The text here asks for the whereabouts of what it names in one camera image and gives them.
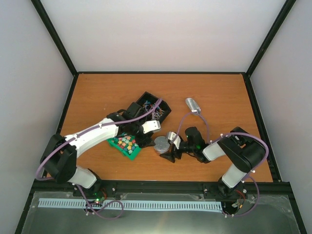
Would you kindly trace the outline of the metal jar lid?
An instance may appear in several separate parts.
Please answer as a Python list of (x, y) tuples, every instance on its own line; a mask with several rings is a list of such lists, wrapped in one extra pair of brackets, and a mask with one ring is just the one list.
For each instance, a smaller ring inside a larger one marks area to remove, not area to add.
[(159, 151), (169, 150), (170, 144), (165, 136), (158, 136), (154, 140), (154, 149)]

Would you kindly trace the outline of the green plastic bin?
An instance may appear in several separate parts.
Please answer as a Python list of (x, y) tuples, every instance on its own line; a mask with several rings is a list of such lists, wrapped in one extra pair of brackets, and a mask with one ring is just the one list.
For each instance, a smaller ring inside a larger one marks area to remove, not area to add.
[(116, 148), (130, 160), (134, 160), (141, 151), (141, 148), (137, 144), (135, 137), (127, 133), (110, 138), (107, 140), (107, 142), (111, 147)]

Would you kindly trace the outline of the metal scoop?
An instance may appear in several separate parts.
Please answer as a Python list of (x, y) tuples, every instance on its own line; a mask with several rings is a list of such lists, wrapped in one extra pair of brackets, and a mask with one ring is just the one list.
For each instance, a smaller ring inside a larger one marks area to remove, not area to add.
[(201, 114), (201, 108), (193, 98), (188, 97), (185, 102), (193, 115), (199, 116)]

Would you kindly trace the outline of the clear plastic jar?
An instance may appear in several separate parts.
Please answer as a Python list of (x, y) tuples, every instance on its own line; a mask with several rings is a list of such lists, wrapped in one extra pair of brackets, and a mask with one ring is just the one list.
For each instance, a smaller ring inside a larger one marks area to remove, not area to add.
[(157, 154), (165, 154), (165, 153), (167, 153), (169, 150), (164, 150), (164, 151), (159, 151), (159, 150), (156, 150), (155, 149), (155, 152), (157, 153)]

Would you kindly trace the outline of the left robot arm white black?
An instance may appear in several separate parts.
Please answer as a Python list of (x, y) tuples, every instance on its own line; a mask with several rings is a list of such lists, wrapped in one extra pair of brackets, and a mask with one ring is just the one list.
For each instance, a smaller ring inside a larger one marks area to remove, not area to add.
[(36, 179), (44, 181), (40, 172), (45, 170), (56, 183), (69, 182), (83, 187), (90, 196), (97, 196), (101, 192), (99, 177), (92, 170), (78, 166), (77, 158), (108, 139), (122, 137), (122, 134), (133, 137), (141, 149), (154, 146), (151, 136), (161, 128), (154, 117), (160, 102), (158, 100), (149, 111), (133, 102), (127, 110), (111, 113), (80, 132), (67, 136), (54, 134), (40, 159)]

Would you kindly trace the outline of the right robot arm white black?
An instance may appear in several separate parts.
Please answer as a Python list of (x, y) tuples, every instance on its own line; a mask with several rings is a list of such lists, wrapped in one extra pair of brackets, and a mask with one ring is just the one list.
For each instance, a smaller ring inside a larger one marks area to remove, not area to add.
[(168, 150), (160, 156), (174, 163), (182, 154), (196, 158), (200, 163), (210, 163), (221, 156), (227, 156), (232, 162), (227, 172), (218, 180), (218, 192), (224, 197), (231, 197), (237, 185), (268, 157), (269, 149), (261, 139), (250, 135), (240, 127), (235, 127), (228, 134), (209, 143), (205, 142), (196, 127), (185, 130), (184, 141), (175, 132), (165, 137)]

